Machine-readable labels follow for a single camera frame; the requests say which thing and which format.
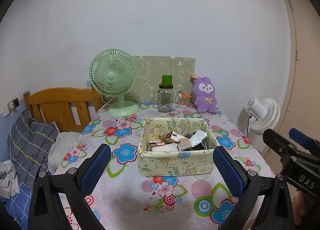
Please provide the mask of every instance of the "fabric box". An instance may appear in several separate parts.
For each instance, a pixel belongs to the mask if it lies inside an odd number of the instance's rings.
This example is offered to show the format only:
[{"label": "fabric box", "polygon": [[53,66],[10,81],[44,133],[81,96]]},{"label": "fabric box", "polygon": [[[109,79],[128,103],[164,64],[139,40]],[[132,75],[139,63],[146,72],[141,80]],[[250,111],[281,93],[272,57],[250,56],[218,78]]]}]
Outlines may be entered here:
[{"label": "fabric box", "polygon": [[[205,140],[208,150],[152,152],[148,143],[159,140],[171,131],[180,135],[202,130],[207,132]],[[212,172],[213,149],[218,146],[216,137],[204,119],[198,118],[145,118],[139,137],[138,166],[143,176],[188,176]]]}]

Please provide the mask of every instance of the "door frame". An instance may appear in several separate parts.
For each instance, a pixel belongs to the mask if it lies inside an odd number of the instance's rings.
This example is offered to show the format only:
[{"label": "door frame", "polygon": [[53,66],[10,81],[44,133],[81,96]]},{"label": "door frame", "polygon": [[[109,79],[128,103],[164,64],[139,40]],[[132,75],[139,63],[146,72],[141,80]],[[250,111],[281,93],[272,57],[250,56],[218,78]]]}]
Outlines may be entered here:
[{"label": "door frame", "polygon": [[[291,94],[292,94],[292,88],[293,88],[293,82],[294,82],[294,76],[296,73],[296,61],[297,61],[297,34],[296,34],[296,28],[295,28],[295,22],[293,17],[293,11],[289,0],[284,0],[285,7],[287,8],[288,18],[289,18],[289,27],[290,27],[290,40],[291,40],[291,57],[290,57],[290,69],[289,69],[289,77],[288,77],[288,84],[287,89],[285,92],[284,100],[282,103],[282,107],[280,110],[280,118],[275,126],[274,130],[276,132],[279,132],[280,127],[284,121],[284,117],[286,115]],[[270,147],[265,146],[261,155],[262,157],[265,157],[269,151]]]}]

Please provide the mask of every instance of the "plush toy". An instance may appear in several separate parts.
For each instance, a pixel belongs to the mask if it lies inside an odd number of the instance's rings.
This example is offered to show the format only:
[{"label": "plush toy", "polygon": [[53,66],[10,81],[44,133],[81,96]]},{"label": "plush toy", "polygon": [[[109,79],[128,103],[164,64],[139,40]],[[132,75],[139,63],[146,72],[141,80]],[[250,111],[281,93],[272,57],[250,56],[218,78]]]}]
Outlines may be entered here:
[{"label": "plush toy", "polygon": [[207,77],[194,80],[192,92],[195,95],[195,106],[199,113],[217,111],[217,99],[214,97],[214,87]]}]

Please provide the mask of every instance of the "wooden headboard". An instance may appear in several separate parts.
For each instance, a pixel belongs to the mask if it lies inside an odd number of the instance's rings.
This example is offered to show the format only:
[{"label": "wooden headboard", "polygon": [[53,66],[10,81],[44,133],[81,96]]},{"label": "wooden headboard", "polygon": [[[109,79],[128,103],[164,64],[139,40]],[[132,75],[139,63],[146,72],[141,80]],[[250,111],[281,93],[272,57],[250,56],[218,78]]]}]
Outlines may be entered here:
[{"label": "wooden headboard", "polygon": [[[88,102],[93,102],[96,112],[102,107],[101,95],[94,89],[50,88],[23,98],[32,116],[40,122],[56,122],[61,132],[82,132],[91,122]],[[75,103],[81,125],[76,125],[70,103]]]}]

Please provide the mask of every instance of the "table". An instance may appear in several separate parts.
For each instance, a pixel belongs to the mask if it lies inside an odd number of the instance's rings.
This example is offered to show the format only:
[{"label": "table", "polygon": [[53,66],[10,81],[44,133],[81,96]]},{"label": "table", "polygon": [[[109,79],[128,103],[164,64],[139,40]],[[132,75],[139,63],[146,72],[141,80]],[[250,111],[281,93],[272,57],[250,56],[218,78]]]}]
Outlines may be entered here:
[{"label": "table", "polygon": [[[137,145],[145,117],[204,118],[230,155],[246,170],[260,176],[275,174],[249,140],[220,110],[200,114],[190,104],[160,113],[152,103],[139,103],[139,111],[117,118],[100,112],[66,154],[56,174],[79,167],[101,143],[111,147],[112,157],[92,195],[85,200],[106,229],[218,229],[235,207],[217,168],[210,174],[181,177],[143,177],[138,171]],[[64,194],[60,198],[73,229],[80,229]],[[249,227],[261,206],[259,197],[246,224]]]}]

